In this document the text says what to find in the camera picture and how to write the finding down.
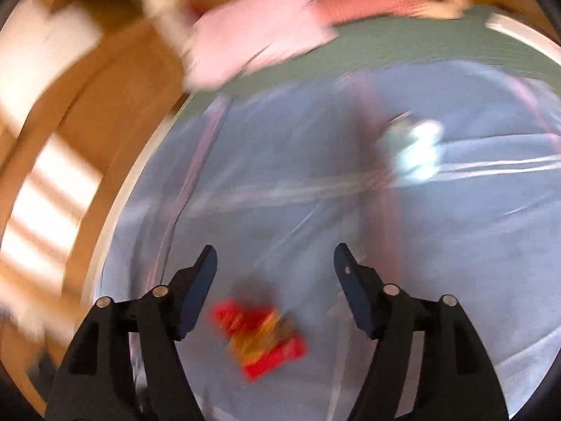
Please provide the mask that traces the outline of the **red snack bag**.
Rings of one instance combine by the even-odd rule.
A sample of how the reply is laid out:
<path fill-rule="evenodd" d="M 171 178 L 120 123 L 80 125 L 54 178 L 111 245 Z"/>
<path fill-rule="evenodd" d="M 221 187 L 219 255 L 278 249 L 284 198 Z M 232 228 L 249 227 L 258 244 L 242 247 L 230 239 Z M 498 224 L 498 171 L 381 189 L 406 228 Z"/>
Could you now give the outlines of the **red snack bag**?
<path fill-rule="evenodd" d="M 272 306 L 226 299 L 213 307 L 210 318 L 227 338 L 227 349 L 249 382 L 301 360 L 308 352 L 298 328 Z"/>

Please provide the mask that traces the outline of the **blue striped blanket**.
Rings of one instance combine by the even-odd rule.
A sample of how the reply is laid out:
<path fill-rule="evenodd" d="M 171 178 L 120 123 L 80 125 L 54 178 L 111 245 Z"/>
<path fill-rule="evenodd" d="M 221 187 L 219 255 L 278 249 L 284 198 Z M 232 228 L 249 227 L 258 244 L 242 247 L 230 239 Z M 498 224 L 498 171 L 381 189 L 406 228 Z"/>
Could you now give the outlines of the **blue striped blanket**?
<path fill-rule="evenodd" d="M 395 182 L 377 150 L 411 112 L 444 128 L 437 175 Z M 510 413 L 560 347 L 560 96 L 467 61 L 413 64 L 215 97 L 180 119 L 121 214 L 97 294 L 137 298 L 212 245 L 205 303 L 276 306 L 308 353 L 250 383 L 203 312 L 179 344 L 216 420 L 342 420 L 374 344 L 333 267 L 336 246 L 421 299 L 455 295 Z"/>

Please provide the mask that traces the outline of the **light blue white tissue wad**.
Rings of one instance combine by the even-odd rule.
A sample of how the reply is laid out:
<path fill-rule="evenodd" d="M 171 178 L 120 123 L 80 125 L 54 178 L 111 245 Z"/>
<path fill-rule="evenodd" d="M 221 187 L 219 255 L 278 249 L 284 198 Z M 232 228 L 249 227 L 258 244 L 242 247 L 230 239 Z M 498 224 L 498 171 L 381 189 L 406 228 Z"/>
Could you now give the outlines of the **light blue white tissue wad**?
<path fill-rule="evenodd" d="M 441 123 L 414 117 L 411 112 L 391 119 L 378 139 L 377 150 L 393 180 L 411 185 L 437 175 L 444 152 L 443 134 Z"/>

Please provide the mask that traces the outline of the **green bed mat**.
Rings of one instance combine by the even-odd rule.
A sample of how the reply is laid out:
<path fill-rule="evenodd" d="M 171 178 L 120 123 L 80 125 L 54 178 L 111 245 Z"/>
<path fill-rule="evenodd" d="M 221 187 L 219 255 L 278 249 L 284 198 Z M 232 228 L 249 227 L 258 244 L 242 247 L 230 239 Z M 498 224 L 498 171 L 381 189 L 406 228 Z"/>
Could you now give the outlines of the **green bed mat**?
<path fill-rule="evenodd" d="M 347 24 L 338 29 L 335 41 L 305 55 L 239 76 L 217 91 L 193 92 L 178 116 L 188 119 L 202 113 L 219 94 L 236 99 L 287 82 L 391 64 L 454 59 L 503 67 L 519 76 L 543 81 L 559 93 L 560 65 L 537 49 L 487 28 L 485 23 L 494 13 L 504 12 L 479 5 L 461 19 L 451 21 L 381 17 Z"/>

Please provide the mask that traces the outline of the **white flat tray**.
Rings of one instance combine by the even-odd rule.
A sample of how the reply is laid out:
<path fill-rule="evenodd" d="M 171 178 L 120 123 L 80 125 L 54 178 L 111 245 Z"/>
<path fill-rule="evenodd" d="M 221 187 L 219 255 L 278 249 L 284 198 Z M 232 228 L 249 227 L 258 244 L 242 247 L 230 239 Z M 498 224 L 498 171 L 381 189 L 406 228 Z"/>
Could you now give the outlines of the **white flat tray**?
<path fill-rule="evenodd" d="M 561 65 L 560 44 L 536 29 L 510 16 L 496 12 L 487 18 L 485 27 L 525 44 L 548 57 L 555 64 Z"/>

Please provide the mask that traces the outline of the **white plush toy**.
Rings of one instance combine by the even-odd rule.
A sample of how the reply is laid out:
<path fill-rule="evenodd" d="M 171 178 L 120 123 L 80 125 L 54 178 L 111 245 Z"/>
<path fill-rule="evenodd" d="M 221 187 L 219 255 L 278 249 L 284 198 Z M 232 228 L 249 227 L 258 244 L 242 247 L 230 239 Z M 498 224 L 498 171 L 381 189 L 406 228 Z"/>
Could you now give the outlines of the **white plush toy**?
<path fill-rule="evenodd" d="M 142 0 L 142 6 L 163 39 L 176 51 L 185 51 L 193 25 L 189 0 Z"/>

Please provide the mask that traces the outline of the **pink pillow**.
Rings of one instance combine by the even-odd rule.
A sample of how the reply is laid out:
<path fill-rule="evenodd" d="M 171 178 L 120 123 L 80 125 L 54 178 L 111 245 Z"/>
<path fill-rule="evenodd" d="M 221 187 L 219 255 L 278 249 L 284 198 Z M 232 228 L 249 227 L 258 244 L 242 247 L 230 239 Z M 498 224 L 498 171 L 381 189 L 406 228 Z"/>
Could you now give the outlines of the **pink pillow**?
<path fill-rule="evenodd" d="M 216 90 L 239 74 L 283 63 L 337 37 L 317 0 L 233 0 L 195 22 L 185 85 Z"/>

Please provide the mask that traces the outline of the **wooden bed rail left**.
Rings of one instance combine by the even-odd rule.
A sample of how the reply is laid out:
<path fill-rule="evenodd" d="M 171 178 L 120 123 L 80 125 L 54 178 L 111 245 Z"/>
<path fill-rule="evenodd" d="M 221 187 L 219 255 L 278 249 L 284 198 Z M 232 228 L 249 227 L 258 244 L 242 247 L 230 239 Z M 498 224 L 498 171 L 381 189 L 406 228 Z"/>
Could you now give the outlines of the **wooden bed rail left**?
<path fill-rule="evenodd" d="M 129 0 L 20 0 L 1 31 L 1 361 L 60 363 L 116 221 L 183 104 L 183 68 Z"/>

